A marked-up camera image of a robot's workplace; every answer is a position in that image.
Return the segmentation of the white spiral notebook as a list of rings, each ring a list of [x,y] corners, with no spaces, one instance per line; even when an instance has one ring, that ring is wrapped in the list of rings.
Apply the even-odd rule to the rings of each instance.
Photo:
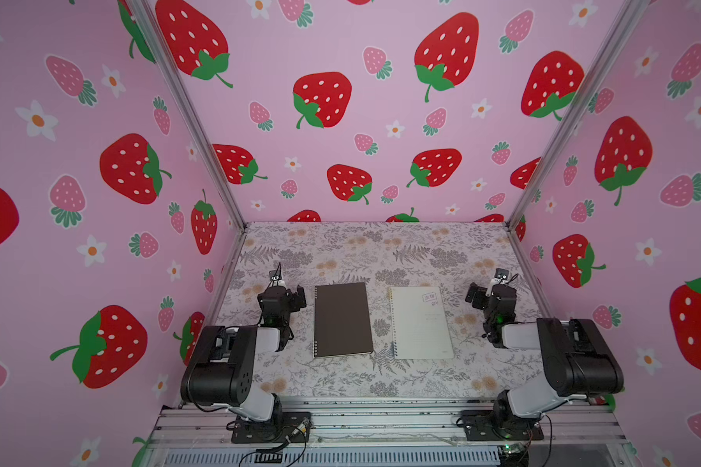
[[[391,287],[391,324],[397,360],[454,358],[438,287]]]

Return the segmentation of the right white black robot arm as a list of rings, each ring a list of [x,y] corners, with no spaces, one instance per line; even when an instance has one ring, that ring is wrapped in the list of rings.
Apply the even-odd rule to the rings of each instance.
[[[498,428],[534,424],[568,402],[617,394],[624,387],[620,365],[590,319],[516,320],[516,289],[505,283],[471,284],[465,301],[484,313],[484,338],[495,348],[537,350],[542,373],[502,391],[489,420]]]

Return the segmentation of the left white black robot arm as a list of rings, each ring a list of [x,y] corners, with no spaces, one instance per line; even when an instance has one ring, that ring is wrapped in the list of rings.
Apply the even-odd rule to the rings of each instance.
[[[301,286],[271,285],[257,301],[261,318],[255,325],[204,327],[181,381],[183,402],[208,413],[227,408],[251,422],[280,421],[280,397],[255,383],[254,364],[258,355],[281,352],[293,339],[290,318],[307,307],[306,294]]]

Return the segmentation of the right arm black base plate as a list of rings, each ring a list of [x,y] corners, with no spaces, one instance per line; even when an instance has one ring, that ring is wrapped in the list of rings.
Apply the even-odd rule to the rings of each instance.
[[[506,418],[490,411],[463,411],[455,422],[471,442],[542,441],[544,434],[537,420]]]

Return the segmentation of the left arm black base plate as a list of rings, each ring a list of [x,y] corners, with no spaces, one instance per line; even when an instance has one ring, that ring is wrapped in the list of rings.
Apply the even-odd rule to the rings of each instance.
[[[286,412],[263,422],[238,416],[233,423],[231,442],[236,445],[304,443],[311,428],[310,412]]]

